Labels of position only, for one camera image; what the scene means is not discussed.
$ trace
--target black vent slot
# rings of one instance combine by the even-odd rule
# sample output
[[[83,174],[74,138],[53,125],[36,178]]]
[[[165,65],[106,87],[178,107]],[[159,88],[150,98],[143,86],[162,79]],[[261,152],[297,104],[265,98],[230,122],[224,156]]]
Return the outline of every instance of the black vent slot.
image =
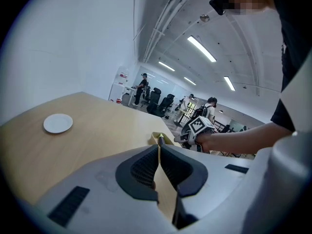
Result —
[[[160,164],[179,197],[197,194],[208,178],[207,168],[202,163],[170,145],[161,145]]]
[[[90,189],[76,186],[48,215],[48,218],[65,227],[86,198]]]
[[[149,146],[117,167],[116,181],[133,198],[158,201],[158,194],[152,189],[157,167],[158,145]]]

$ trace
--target woman with dark hair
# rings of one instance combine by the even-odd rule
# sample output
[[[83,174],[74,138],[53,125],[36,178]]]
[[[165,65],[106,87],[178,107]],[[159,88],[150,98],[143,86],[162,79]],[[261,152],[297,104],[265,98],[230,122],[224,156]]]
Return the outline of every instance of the woman with dark hair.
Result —
[[[215,114],[215,107],[218,100],[215,97],[210,97],[207,100],[207,103],[205,104],[205,107],[207,108],[207,118],[210,120],[210,122],[213,121],[213,117]]]

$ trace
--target hand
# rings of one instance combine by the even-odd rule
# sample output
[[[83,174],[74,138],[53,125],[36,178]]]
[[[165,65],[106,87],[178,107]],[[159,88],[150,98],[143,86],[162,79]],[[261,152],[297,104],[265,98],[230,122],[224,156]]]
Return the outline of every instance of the hand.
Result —
[[[210,153],[212,147],[212,134],[201,134],[196,138],[196,143],[202,146],[204,153]]]

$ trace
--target ceiling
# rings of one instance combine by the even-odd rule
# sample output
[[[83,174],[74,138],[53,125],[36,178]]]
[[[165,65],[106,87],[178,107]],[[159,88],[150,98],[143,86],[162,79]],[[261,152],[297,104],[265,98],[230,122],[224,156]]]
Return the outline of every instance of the ceiling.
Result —
[[[218,96],[218,100],[234,98],[245,104],[253,101],[258,102],[257,106],[266,103],[266,110],[273,113],[282,84],[278,14],[268,9],[254,15],[219,16],[209,1],[188,0],[167,27],[148,62],[159,66],[162,61],[174,68],[174,76],[187,77],[196,83],[194,90],[201,97],[209,94]],[[210,20],[202,22],[199,19],[202,14]],[[217,61],[210,62],[187,40],[189,36],[196,38]],[[230,90],[224,76],[230,77],[236,91]]]

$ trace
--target ceiling light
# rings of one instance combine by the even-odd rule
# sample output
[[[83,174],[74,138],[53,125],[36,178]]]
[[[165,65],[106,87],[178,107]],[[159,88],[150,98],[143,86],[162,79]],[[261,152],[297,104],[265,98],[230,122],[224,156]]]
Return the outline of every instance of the ceiling light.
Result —
[[[235,88],[233,87],[233,84],[231,83],[230,78],[229,78],[228,76],[225,76],[224,79],[225,79],[225,81],[228,83],[230,89],[231,89],[232,91],[235,91]]]
[[[194,44],[211,62],[216,62],[216,59],[193,36],[190,36],[187,40]]]
[[[166,68],[169,68],[171,71],[175,71],[173,68],[169,67],[168,65],[166,65],[165,63],[162,63],[161,61],[158,62],[159,64],[165,66]]]
[[[184,77],[184,79],[186,79],[186,80],[189,81],[191,84],[193,84],[193,85],[196,86],[196,84],[195,84],[194,82],[192,82],[190,79],[188,79],[188,78],[186,78],[186,77]]]

